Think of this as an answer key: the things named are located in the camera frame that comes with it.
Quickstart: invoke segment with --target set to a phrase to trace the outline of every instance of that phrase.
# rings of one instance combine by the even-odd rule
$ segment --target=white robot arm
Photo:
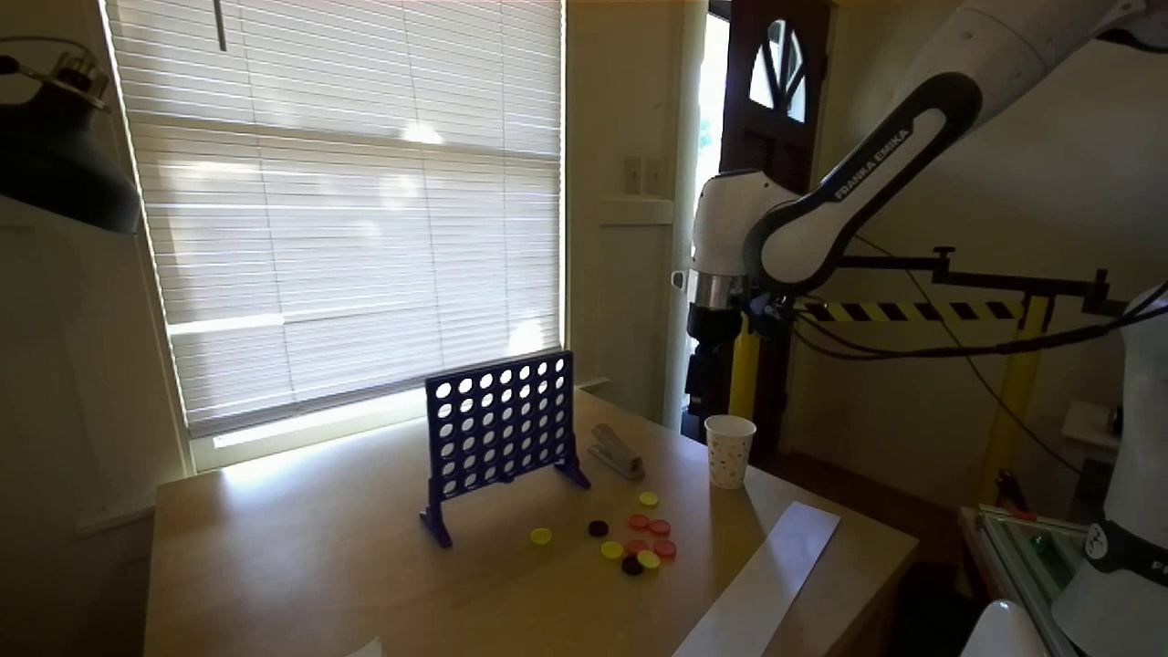
[[[758,170],[711,179],[692,226],[692,361],[736,333],[736,311],[756,293],[816,289],[852,229],[913,174],[1095,37],[1168,52],[1168,0],[966,0],[913,67],[908,96],[811,192],[795,196]],[[1086,561],[1054,601],[1058,626],[1091,657],[1168,652],[1163,399],[1160,316],[1126,329],[1126,421],[1106,517],[1091,525]]]

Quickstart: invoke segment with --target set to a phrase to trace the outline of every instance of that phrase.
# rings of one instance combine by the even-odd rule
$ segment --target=connect four game
[[[432,500],[421,514],[442,546],[453,536],[442,502],[492,483],[513,483],[530,472],[556,466],[579,489],[571,437],[571,354],[540,349],[425,381],[432,421]]]

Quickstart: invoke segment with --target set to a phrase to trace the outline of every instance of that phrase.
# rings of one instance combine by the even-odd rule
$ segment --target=window blinds
[[[563,339],[557,0],[110,0],[192,437]]]

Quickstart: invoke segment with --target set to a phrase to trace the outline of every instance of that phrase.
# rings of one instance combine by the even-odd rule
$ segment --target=cup
[[[706,445],[706,484],[711,489],[741,489],[743,462],[751,458],[756,424],[743,416],[706,416],[703,445]]]

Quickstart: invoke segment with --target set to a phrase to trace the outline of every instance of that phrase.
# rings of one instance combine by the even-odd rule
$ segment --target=wall
[[[816,168],[844,156],[891,104],[946,0],[839,0]],[[1091,278],[1112,274],[1116,294],[1168,278],[1168,59],[1086,42],[1034,96],[951,147],[891,199],[867,237],[900,256],[956,246],[960,269]],[[900,274],[844,274],[832,298],[913,298]],[[1085,321],[1063,302],[1054,323]],[[867,344],[946,344],[936,329],[852,329]],[[1006,339],[1006,329],[963,329],[960,339]],[[1058,443],[1065,402],[1116,402],[1121,339],[1043,354],[1030,424]],[[906,493],[960,502],[969,489],[991,402],[963,361],[839,364],[795,354],[783,445],[844,462]],[[1034,448],[1023,483],[1063,508],[1070,479]]]
[[[680,196],[689,196],[686,104],[696,102],[682,42],[696,0],[568,5],[568,237],[578,381],[674,424],[666,344],[682,293]]]
[[[4,33],[98,47],[90,5],[6,0]],[[0,42],[46,68],[59,47]],[[0,79],[0,102],[32,96]],[[122,168],[115,113],[93,143]],[[137,652],[149,495],[182,475],[142,237],[0,196],[0,652]]]

